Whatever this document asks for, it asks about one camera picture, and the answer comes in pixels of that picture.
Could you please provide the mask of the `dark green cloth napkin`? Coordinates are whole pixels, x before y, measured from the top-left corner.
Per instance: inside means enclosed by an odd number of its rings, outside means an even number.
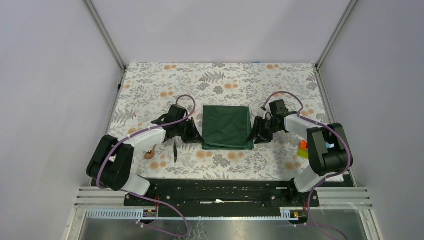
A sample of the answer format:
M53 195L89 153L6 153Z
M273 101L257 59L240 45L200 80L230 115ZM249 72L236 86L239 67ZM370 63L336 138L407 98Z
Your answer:
M202 111L203 150L252 150L248 106L204 105Z

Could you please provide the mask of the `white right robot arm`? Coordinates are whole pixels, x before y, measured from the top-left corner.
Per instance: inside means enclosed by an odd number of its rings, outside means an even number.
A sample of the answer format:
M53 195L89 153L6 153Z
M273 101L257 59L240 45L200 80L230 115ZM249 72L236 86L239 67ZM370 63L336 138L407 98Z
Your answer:
M353 157L344 128L339 123L324 124L290 111L283 100L269 103L270 116L254 119L248 141L270 143L278 132L293 133L307 142L308 167L291 180L294 188L287 191L287 201L293 206L307 199L307 192L318 187L327 178L347 171Z

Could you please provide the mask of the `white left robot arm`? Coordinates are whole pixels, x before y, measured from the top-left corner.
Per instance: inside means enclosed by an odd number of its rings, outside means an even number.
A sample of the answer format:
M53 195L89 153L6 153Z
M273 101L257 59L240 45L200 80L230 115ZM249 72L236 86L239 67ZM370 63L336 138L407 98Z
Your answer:
M142 205L152 204L155 192L150 188L150 182L131 172L135 151L148 150L175 137L180 137L185 144L203 143L194 119L189 116L184 107L173 104L148 128L122 139L104 135L91 157L86 174L99 188L133 193Z

